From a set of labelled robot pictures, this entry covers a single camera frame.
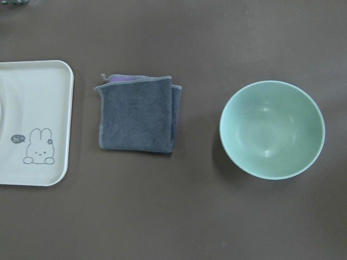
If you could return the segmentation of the cream bunny tray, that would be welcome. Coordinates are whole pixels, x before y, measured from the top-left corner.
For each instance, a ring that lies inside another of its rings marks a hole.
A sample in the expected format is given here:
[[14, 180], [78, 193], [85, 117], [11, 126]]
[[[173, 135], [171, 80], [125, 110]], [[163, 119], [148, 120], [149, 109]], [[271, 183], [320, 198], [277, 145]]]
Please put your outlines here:
[[1, 63], [1, 184], [51, 186], [68, 168], [74, 74], [60, 60]]

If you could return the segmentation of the mint green bowl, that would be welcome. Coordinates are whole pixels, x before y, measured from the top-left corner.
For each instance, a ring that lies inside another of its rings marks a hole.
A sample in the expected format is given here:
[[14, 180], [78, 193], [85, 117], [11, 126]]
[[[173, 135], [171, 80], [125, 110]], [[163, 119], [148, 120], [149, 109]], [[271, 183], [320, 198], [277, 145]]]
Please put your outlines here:
[[230, 160], [262, 179], [306, 171], [325, 142], [325, 122], [314, 101], [290, 83], [266, 80], [238, 90], [220, 116], [219, 135]]

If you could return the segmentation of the grey folded cloth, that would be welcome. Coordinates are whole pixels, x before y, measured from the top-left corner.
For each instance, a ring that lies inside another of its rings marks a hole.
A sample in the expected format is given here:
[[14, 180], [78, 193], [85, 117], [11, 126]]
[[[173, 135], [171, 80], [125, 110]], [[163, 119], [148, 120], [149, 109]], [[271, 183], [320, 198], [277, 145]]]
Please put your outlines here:
[[104, 150], [172, 153], [182, 87], [171, 76], [113, 74], [94, 89], [101, 98]]

